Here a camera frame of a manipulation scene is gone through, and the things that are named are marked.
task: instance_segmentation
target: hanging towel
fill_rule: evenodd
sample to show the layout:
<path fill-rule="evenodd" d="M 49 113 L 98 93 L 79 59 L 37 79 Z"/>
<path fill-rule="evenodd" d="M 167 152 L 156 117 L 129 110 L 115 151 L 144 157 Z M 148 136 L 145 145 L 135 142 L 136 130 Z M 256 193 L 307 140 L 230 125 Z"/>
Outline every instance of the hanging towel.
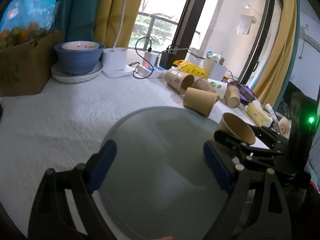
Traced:
<path fill-rule="evenodd" d="M 237 27 L 238 34 L 248 35 L 250 33 L 253 16 L 240 14 L 240 21 Z"/>

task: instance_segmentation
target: charger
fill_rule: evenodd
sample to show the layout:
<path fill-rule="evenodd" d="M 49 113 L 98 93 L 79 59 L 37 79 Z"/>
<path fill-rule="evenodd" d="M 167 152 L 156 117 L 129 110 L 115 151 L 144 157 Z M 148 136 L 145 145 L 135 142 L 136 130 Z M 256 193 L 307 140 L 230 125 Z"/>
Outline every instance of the charger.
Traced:
<path fill-rule="evenodd" d="M 157 60 L 157 56 L 158 54 L 154 53 L 151 51 L 151 46 L 150 48 L 148 49 L 148 51 L 145 51 L 144 52 L 144 58 L 143 58 L 143 62 L 142 62 L 142 65 L 145 67 L 145 68 L 148 68 L 148 69 L 152 69 L 152 66 L 155 67 L 157 64 L 156 64 L 156 60 Z"/>

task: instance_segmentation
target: white saucer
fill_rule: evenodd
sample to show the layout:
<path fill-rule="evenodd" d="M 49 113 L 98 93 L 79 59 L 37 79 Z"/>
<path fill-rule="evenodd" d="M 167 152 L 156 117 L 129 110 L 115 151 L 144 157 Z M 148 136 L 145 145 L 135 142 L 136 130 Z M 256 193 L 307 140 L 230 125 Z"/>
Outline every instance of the white saucer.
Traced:
<path fill-rule="evenodd" d="M 57 62 L 51 67 L 51 74 L 52 77 L 63 83 L 81 83 L 92 80 L 95 77 L 97 77 L 101 73 L 102 68 L 103 64 L 100 61 L 98 61 L 91 72 L 84 75 L 76 76 L 66 73 L 61 67 L 60 63 Z"/>

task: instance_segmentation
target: purple bag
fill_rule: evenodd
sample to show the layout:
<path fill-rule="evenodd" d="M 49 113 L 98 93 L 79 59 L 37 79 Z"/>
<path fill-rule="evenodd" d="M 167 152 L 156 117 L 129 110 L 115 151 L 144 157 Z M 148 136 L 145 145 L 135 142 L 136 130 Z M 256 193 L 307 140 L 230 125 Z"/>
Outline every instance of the purple bag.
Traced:
<path fill-rule="evenodd" d="M 239 88 L 241 103 L 248 105 L 256 99 L 254 93 L 247 86 L 242 85 L 237 81 L 231 81 L 228 83 L 228 85 L 235 85 L 237 88 Z"/>

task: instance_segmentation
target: brown paper cup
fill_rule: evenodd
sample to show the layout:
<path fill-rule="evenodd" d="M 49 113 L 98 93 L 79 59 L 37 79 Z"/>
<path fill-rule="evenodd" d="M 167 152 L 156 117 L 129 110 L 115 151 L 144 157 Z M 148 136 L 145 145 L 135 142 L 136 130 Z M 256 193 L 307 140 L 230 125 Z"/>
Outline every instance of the brown paper cup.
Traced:
<path fill-rule="evenodd" d="M 236 86 L 228 86 L 224 97 L 230 108 L 237 108 L 240 105 L 240 91 Z"/>
<path fill-rule="evenodd" d="M 202 78 L 199 78 L 198 80 L 196 80 L 193 83 L 192 88 L 200 89 L 200 90 L 203 90 L 203 91 L 208 91 L 208 92 L 211 92 L 211 93 L 215 93 L 216 92 L 205 77 L 202 77 Z"/>
<path fill-rule="evenodd" d="M 248 143 L 249 145 L 256 142 L 256 136 L 251 127 L 238 116 L 231 113 L 224 113 L 216 129 L 224 131 L 230 135 L 237 137 L 239 140 Z M 222 152 L 228 154 L 231 158 L 234 158 L 235 152 L 228 147 L 225 147 L 216 142 Z"/>
<path fill-rule="evenodd" d="M 180 94 L 185 94 L 187 88 L 192 86 L 195 78 L 188 73 L 169 69 L 164 76 L 164 80 Z"/>
<path fill-rule="evenodd" d="M 195 88 L 187 88 L 183 105 L 208 117 L 213 105 L 219 100 L 217 93 L 211 93 Z"/>

